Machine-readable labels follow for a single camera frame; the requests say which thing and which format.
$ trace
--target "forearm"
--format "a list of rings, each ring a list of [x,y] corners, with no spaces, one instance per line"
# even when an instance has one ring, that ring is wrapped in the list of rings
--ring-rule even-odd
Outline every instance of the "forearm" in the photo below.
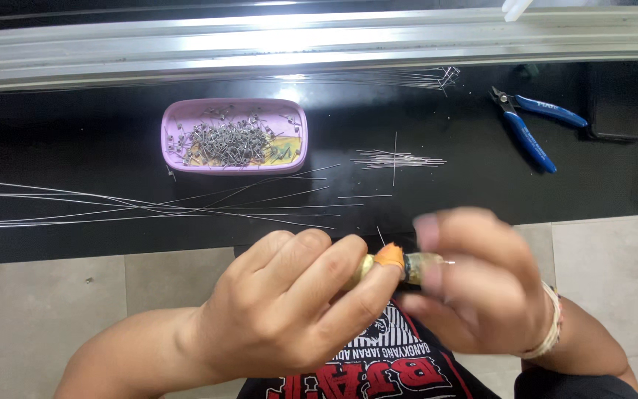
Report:
[[[55,397],[154,398],[214,383],[186,345],[198,312],[196,307],[153,310],[102,331],[70,359]]]
[[[616,376],[638,391],[624,349],[607,329],[580,306],[562,298],[564,320],[560,342],[528,362],[562,374]]]

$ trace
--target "pink container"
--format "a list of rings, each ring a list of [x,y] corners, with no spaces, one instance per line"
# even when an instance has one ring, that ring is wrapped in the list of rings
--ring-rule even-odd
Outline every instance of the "pink container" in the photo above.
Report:
[[[214,112],[223,113],[223,119]],[[241,119],[253,118],[257,114],[262,126],[269,126],[278,137],[299,137],[300,153],[290,163],[279,165],[251,166],[185,166],[183,155],[169,150],[170,143],[176,142],[178,136],[193,131],[193,126],[207,123],[219,126],[227,122],[238,122]],[[183,172],[203,173],[206,175],[275,175],[292,173],[304,164],[307,154],[307,117],[299,104],[285,99],[191,99],[169,105],[162,118],[162,154],[170,168]]]

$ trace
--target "blue handle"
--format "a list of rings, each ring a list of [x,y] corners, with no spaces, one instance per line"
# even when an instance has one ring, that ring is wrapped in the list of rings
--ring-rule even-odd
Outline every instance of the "blue handle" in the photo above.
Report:
[[[519,95],[515,95],[514,97],[516,98],[516,102],[518,103],[518,105],[520,105],[521,108],[527,111],[552,116],[555,119],[570,123],[573,126],[577,126],[579,128],[583,128],[588,125],[587,121],[577,113],[570,112],[567,109],[561,108],[557,105],[527,99],[526,97]]]
[[[528,153],[531,154],[531,157],[536,159],[538,164],[540,164],[547,172],[555,173],[556,168],[553,161],[545,155],[545,152],[543,152],[543,149],[540,148],[536,139],[531,136],[531,132],[528,132],[528,128],[526,127],[526,123],[523,123],[523,119],[513,112],[504,112],[503,115],[511,124],[513,131],[516,132],[518,140],[524,147],[526,147],[526,150],[528,150]]]

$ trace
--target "hand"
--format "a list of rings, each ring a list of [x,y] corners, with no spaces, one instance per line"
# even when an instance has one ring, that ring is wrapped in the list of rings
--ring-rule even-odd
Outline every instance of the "hand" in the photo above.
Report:
[[[376,263],[338,295],[366,252],[355,235],[334,245],[316,229],[266,235],[220,277],[185,345],[212,383],[317,370],[378,318],[398,285],[401,269]]]
[[[549,331],[553,306],[528,246],[484,209],[457,208],[418,217],[421,250],[446,263],[422,273],[422,292],[403,295],[447,348],[468,354],[519,354]]]

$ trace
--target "black t-shirt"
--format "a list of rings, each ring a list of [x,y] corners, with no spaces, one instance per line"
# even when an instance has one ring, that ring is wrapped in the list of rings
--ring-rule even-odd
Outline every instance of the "black t-shirt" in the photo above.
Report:
[[[515,384],[517,398],[638,399],[611,376],[585,377],[533,368]],[[391,301],[383,314],[312,374],[249,378],[239,399],[498,398],[437,337]]]

